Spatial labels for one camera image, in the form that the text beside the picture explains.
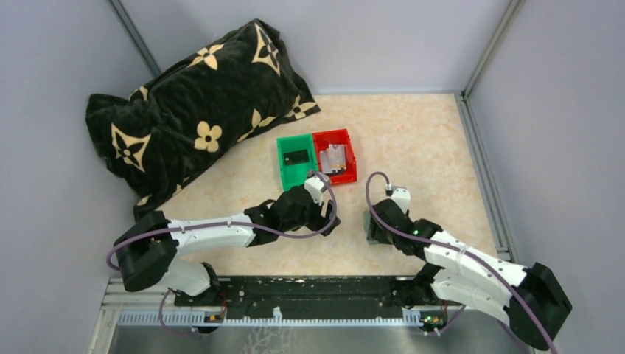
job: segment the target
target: white panel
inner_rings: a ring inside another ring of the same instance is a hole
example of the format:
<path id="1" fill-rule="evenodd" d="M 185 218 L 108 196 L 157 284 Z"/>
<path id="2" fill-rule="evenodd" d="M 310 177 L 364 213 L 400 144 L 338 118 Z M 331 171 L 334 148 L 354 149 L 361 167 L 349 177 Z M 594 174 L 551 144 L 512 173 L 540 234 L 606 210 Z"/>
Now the white panel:
<path id="1" fill-rule="evenodd" d="M 0 353 L 84 353 L 136 196 L 98 159 L 89 94 L 149 79 L 105 1 L 0 1 Z"/>
<path id="2" fill-rule="evenodd" d="M 124 0 L 162 70 L 260 18 L 315 93 L 463 89 L 504 0 Z"/>
<path id="3" fill-rule="evenodd" d="M 558 277 L 563 353 L 623 353 L 625 1 L 526 1 L 471 103 L 520 261 Z"/>

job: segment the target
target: white clip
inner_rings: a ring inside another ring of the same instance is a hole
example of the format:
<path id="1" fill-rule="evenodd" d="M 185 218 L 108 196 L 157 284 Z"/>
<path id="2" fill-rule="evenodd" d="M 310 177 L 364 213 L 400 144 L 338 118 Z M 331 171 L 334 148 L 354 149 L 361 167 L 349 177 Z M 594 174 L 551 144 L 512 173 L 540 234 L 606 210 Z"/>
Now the white clip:
<path id="1" fill-rule="evenodd" d="M 460 275 L 462 277 L 462 256 L 464 256 L 465 253 L 467 253 L 467 249 L 469 247 L 466 244 L 463 244 L 462 247 L 460 247 L 460 251 L 458 251 L 458 254 L 455 256 L 455 267 L 458 269 L 458 275 Z"/>

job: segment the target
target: red container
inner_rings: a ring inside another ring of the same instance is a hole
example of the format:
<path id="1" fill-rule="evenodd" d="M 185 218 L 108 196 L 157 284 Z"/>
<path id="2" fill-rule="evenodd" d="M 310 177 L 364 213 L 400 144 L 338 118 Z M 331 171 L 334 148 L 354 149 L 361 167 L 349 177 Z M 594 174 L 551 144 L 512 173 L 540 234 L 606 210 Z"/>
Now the red container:
<path id="1" fill-rule="evenodd" d="M 356 182 L 358 180 L 356 156 L 354 155 L 354 149 L 352 149 L 352 142 L 349 140 L 347 129 L 312 133 L 312 140 L 315 143 L 315 152 L 317 153 L 317 161 L 319 161 L 320 166 L 319 170 L 321 170 L 321 151 L 326 150 L 330 144 L 343 144 L 346 146 L 346 171 L 342 175 L 330 176 L 332 184 Z"/>

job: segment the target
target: green container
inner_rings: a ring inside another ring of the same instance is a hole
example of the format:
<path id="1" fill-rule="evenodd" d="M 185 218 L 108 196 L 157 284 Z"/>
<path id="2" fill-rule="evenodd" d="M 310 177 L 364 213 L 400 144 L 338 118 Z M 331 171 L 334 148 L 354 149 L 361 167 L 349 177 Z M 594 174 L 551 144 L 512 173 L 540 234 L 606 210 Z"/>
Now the green container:
<path id="1" fill-rule="evenodd" d="M 280 160 L 280 176 L 284 191 L 304 184 L 308 171 L 319 171 L 313 135 L 279 138 L 278 160 Z"/>

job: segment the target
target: black fabric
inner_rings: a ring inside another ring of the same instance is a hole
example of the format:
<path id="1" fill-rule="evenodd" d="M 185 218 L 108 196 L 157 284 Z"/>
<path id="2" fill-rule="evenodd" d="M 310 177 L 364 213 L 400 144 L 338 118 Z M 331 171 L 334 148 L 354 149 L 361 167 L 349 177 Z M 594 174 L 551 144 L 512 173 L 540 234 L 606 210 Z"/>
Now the black fabric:
<path id="1" fill-rule="evenodd" d="M 85 120 L 106 167 L 139 194 L 140 218 L 238 142 L 319 111 L 279 32 L 253 20 L 128 100 L 91 95 Z"/>

